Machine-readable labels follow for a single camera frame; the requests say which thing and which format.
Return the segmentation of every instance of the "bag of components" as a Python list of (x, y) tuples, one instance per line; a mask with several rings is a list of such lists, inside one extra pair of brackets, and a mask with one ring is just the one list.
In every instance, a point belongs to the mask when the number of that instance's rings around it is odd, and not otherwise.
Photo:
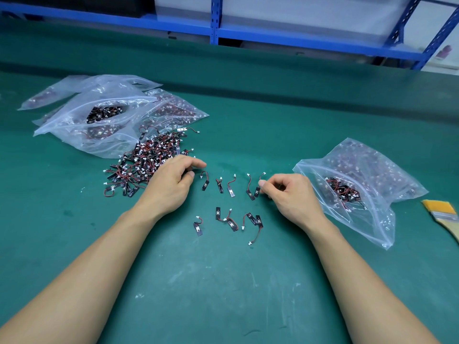
[(391, 203), (428, 191), (380, 152), (347, 138), (321, 159), (303, 159), (293, 168), (307, 176), (324, 213), (390, 248), (395, 240)]
[[(82, 92), (41, 120), (34, 121), (40, 125), (34, 136), (51, 132), (78, 150), (102, 158), (118, 158), (134, 148), (142, 127), (172, 130), (208, 116), (167, 92), (163, 91), (173, 98), (159, 101), (158, 94), (146, 94), (143, 88), (111, 81)], [(174, 103), (182, 107), (171, 112), (173, 108), (168, 106), (175, 106)]]
[(58, 83), (49, 86), (44, 91), (34, 95), (22, 103), (19, 110), (37, 109), (54, 103), (56, 101), (68, 98), (75, 93), (86, 92), (98, 86), (112, 81), (117, 81), (123, 84), (133, 84), (139, 89), (146, 91), (162, 86), (162, 84), (146, 80), (135, 75), (73, 75), (68, 76)]
[(146, 112), (144, 123), (149, 123), (157, 127), (161, 133), (186, 127), (188, 124), (208, 116), (208, 114), (197, 109), (182, 98), (160, 88), (152, 89), (146, 92), (146, 94), (157, 98), (159, 104), (152, 106)]

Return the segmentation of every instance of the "black box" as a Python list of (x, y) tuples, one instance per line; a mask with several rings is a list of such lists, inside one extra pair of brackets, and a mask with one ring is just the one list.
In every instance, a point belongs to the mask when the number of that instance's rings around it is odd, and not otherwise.
[(155, 13), (155, 0), (84, 0), (88, 12), (139, 18)]

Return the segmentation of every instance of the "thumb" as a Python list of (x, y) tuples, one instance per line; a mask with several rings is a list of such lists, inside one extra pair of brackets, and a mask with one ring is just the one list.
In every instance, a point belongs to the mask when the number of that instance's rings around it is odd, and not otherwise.
[(266, 180), (260, 180), (258, 181), (258, 185), (261, 187), (261, 190), (263, 191), (263, 193), (266, 193), (273, 200), (276, 200), (280, 191), (276, 187), (274, 187), (272, 183), (269, 183)]
[(193, 183), (193, 179), (195, 178), (195, 173), (194, 172), (187, 172), (185, 175), (183, 175), (182, 180), (180, 183), (182, 183), (186, 187), (190, 187), (191, 184)]

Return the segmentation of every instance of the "workbench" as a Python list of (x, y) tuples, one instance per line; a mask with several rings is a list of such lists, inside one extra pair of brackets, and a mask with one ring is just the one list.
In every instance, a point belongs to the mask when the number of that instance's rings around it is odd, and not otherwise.
[[(291, 172), (346, 137), (382, 152), (418, 179), (429, 199), (459, 209), (459, 77), (0, 21), (0, 324), (30, 301), (139, 197), (103, 196), (110, 160), (51, 134), (32, 137), (52, 107), (16, 111), (68, 74), (133, 74), (164, 83), (210, 116), (184, 147), (208, 163), (186, 202), (146, 239), (100, 343), (349, 343), (307, 236), (265, 197), (250, 201), (246, 173)], [(232, 179), (236, 197), (215, 178)], [(241, 226), (215, 220), (215, 207)], [(419, 199), (395, 203), (385, 251), (347, 226), (345, 238), (439, 341), (459, 337), (459, 246)], [(193, 229), (204, 219), (203, 236)]]

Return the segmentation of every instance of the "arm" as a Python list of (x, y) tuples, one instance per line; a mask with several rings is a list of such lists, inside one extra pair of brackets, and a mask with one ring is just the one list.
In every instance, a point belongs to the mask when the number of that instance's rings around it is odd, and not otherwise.
[(191, 166), (206, 163), (187, 156), (165, 162), (135, 206), (0, 328), (0, 343), (97, 342), (146, 236), (185, 201), (194, 173), (182, 174)]
[(307, 177), (276, 174), (259, 185), (311, 239), (354, 344), (439, 343), (325, 217)]

